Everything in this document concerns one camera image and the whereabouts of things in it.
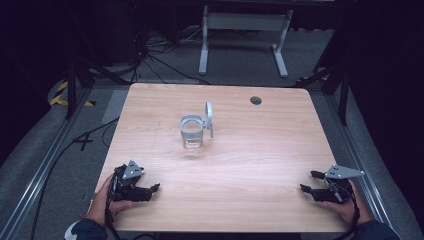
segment sleeve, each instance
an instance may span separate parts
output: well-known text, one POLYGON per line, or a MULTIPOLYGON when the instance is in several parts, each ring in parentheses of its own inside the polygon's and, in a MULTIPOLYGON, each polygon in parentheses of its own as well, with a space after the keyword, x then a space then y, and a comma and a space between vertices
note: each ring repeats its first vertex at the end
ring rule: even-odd
POLYGON ((65 232, 65 240, 106 240, 106 230, 91 219, 80 220, 65 232))
POLYGON ((371 220, 356 228, 353 240, 400 240, 400 237, 386 224, 371 220))

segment hand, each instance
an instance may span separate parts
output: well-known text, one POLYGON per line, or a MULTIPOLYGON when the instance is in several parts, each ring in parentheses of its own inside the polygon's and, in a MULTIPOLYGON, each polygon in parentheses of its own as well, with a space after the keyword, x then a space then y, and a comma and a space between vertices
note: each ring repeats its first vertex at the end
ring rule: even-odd
MULTIPOLYGON (((95 219, 96 221, 103 223, 105 222, 105 209, 106 209, 106 198, 107 192, 109 191, 109 186, 111 184, 112 176, 109 176, 106 181, 103 183, 103 186, 97 192, 96 197, 91 204, 91 208, 88 211, 87 217, 95 219)), ((115 214, 119 211, 124 211, 132 207, 133 203, 131 201, 119 201, 111 202, 109 210, 112 214, 115 214)))
MULTIPOLYGON (((353 193, 356 197, 356 203, 358 204, 358 208, 360 211, 360 217, 358 220, 358 225, 368 222, 372 220, 371 214, 368 212, 368 209, 366 208, 364 201, 359 196, 358 191, 356 189, 355 184, 350 181, 350 184, 352 184, 353 193)), ((353 221, 353 215, 355 213, 354 204, 352 202, 352 199, 349 199, 347 202, 343 204, 333 203, 333 202, 321 202, 321 206, 330 209, 333 212, 336 212, 340 215, 340 217, 347 223, 349 226, 352 225, 353 221)))

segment metal frame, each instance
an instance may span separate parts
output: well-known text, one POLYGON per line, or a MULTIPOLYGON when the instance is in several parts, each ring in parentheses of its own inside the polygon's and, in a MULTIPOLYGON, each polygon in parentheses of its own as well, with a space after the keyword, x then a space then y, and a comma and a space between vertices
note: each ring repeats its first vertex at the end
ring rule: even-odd
POLYGON ((287 35, 293 10, 287 11, 286 15, 262 15, 262 14, 234 14, 234 13, 209 13, 208 6, 203 8, 202 23, 202 50, 200 53, 199 74, 205 75, 208 64, 208 30, 209 29, 239 29, 280 31, 278 44, 272 45, 275 61, 282 78, 287 78, 287 68, 284 64, 281 49, 287 35))

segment table leg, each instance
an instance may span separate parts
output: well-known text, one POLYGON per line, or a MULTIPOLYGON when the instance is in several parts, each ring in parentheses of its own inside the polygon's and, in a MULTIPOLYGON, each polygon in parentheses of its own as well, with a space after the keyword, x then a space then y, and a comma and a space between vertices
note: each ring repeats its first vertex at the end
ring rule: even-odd
POLYGON ((283 26, 281 28, 280 41, 278 42, 278 45, 277 44, 272 45, 275 61, 277 62, 278 70, 280 71, 280 76, 282 78, 288 77, 286 65, 284 64, 283 56, 281 55, 281 49, 283 48, 283 43, 286 38, 287 31, 289 29, 292 14, 293 14, 293 10, 287 11, 286 19, 284 20, 283 26))
POLYGON ((202 23, 202 52, 200 53, 199 74, 205 75, 208 64, 208 6, 203 9, 203 23, 202 23))

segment wooden table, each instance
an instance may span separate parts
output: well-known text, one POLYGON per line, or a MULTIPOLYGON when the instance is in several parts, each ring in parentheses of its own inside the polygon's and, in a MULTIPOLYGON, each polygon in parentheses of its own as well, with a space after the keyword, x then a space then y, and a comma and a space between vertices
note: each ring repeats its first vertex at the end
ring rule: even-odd
POLYGON ((160 189, 115 217, 119 230, 342 232, 346 226, 300 190, 324 188, 311 170, 335 163, 306 90, 133 84, 98 190, 115 167, 134 160, 137 186, 160 189), (252 96, 262 104, 250 102, 252 96), (213 105, 214 138, 183 147, 180 119, 213 105))

